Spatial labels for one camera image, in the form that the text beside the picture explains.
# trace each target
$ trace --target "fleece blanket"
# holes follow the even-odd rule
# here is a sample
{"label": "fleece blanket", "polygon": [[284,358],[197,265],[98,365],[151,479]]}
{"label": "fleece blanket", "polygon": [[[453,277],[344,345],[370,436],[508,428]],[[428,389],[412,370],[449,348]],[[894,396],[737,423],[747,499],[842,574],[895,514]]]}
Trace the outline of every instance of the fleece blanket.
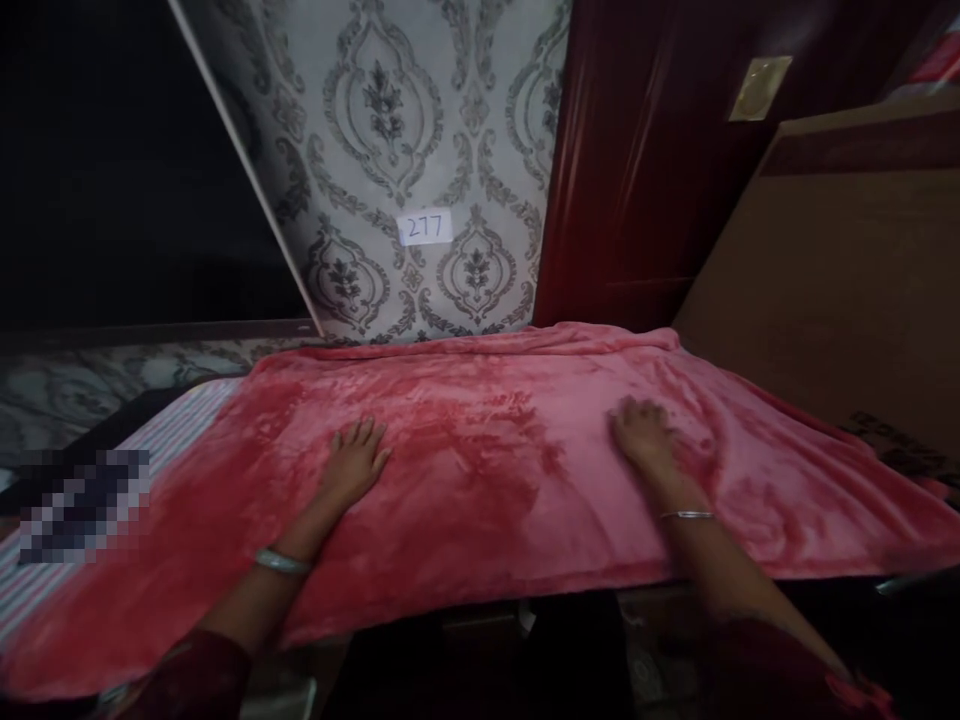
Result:
{"label": "fleece blanket", "polygon": [[148,672],[316,492],[334,431],[373,414],[393,456],[283,626],[297,645],[445,605],[662,581],[657,522],[608,412],[652,398],[683,467],[777,578],[960,562],[960,516],[860,441],[686,353],[671,330],[561,324],[262,360],[166,468],[122,547],[22,626],[7,692],[92,693]]}

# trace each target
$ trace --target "door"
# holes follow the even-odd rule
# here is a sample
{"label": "door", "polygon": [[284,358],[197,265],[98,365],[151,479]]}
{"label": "door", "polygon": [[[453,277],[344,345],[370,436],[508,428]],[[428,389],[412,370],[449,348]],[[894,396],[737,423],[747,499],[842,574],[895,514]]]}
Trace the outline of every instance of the door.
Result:
{"label": "door", "polygon": [[[958,6],[578,0],[534,324],[669,325],[777,124],[884,97]],[[770,56],[792,62],[766,119],[728,122]]]}

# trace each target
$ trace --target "gray patterned wall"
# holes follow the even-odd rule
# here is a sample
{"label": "gray patterned wall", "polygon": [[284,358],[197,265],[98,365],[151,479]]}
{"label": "gray patterned wall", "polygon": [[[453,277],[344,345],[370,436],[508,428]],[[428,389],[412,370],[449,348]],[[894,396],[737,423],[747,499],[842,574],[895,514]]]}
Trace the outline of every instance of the gray patterned wall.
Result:
{"label": "gray patterned wall", "polygon": [[304,338],[128,345],[0,358],[0,467],[66,447],[145,390],[248,372]]}
{"label": "gray patterned wall", "polygon": [[570,0],[183,4],[333,341],[530,321]]}

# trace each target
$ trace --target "cardboard box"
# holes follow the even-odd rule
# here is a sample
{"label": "cardboard box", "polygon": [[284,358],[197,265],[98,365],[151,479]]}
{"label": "cardboard box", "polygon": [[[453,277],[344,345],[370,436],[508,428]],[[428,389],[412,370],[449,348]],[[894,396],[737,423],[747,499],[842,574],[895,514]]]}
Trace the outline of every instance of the cardboard box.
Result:
{"label": "cardboard box", "polygon": [[783,123],[674,327],[905,475],[960,487],[960,101]]}

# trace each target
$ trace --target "silver bangle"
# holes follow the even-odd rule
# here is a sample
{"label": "silver bangle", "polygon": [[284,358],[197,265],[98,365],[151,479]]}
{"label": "silver bangle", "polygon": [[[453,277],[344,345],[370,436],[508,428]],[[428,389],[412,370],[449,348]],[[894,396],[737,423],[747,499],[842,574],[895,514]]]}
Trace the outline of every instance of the silver bangle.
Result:
{"label": "silver bangle", "polygon": [[288,558],[280,553],[275,553],[270,548],[260,548],[257,550],[257,556],[254,558],[258,565],[286,573],[287,575],[309,575],[313,570],[310,563],[300,562],[293,558]]}
{"label": "silver bangle", "polygon": [[684,520],[687,520],[687,519],[706,520],[714,517],[714,515],[713,513],[705,513],[705,512],[700,512],[698,510],[678,510],[677,512],[673,512],[673,513],[664,513],[663,515],[660,516],[660,519],[663,520],[664,518],[668,518],[668,517],[678,517],[678,518],[683,518]]}

